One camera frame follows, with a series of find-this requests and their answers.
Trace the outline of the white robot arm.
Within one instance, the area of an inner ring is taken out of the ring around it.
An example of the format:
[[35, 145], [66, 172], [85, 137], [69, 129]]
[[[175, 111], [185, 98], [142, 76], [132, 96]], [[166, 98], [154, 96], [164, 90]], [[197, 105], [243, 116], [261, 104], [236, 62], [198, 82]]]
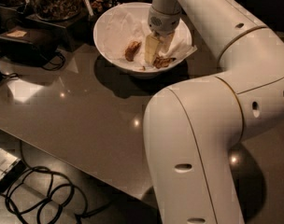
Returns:
[[284, 43], [235, 0], [152, 0], [151, 28], [186, 13], [222, 72], [155, 94], [144, 144], [163, 224], [244, 224], [229, 149], [284, 118]]

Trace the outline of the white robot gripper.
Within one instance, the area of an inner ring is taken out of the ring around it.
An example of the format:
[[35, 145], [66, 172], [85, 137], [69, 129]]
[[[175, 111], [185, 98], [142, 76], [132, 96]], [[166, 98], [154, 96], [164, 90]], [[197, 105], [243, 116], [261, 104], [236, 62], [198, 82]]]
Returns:
[[174, 32], [179, 25], [180, 15], [181, 12], [166, 14], [158, 11], [154, 6], [150, 7], [148, 26], [153, 33], [147, 35], [145, 41], [145, 62], [147, 64], [153, 64], [160, 50], [166, 53], [170, 49]]

